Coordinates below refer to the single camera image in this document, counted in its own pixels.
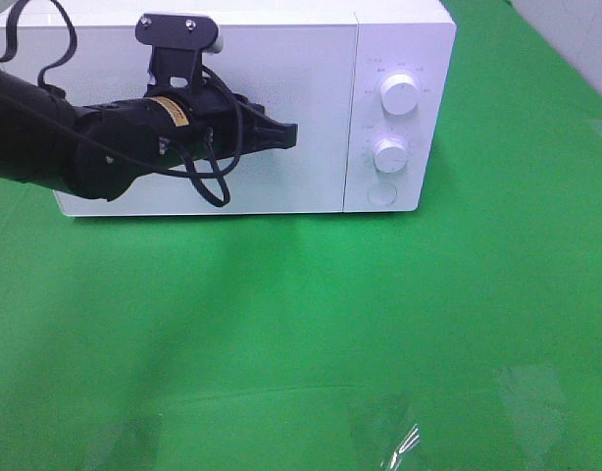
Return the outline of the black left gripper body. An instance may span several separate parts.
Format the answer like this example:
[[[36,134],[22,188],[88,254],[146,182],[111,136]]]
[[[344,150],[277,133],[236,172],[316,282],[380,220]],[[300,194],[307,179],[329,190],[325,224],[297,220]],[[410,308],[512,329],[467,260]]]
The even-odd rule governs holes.
[[[185,87],[150,85],[143,98],[145,123],[159,137],[175,141],[199,157],[206,155],[206,131],[211,130],[215,156],[219,160],[229,158],[235,167],[239,161],[237,121],[247,98],[234,92],[230,96],[235,105],[219,86],[210,82],[196,94]]]

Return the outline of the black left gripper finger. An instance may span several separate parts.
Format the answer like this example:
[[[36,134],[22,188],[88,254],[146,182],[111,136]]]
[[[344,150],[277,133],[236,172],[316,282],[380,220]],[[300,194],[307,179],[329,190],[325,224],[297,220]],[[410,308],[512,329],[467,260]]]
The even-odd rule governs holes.
[[[233,94],[241,112],[241,154],[270,149],[289,149],[297,143],[297,124],[284,124],[270,118],[266,107],[251,102],[247,97]]]

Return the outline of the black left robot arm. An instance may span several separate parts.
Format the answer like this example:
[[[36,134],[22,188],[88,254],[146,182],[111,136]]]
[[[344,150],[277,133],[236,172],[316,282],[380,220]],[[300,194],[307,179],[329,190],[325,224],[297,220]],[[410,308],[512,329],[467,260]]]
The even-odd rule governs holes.
[[[214,206],[241,156],[296,145],[298,127],[269,118],[212,71],[196,94],[75,106],[0,69],[0,178],[114,201],[148,175],[192,182]]]

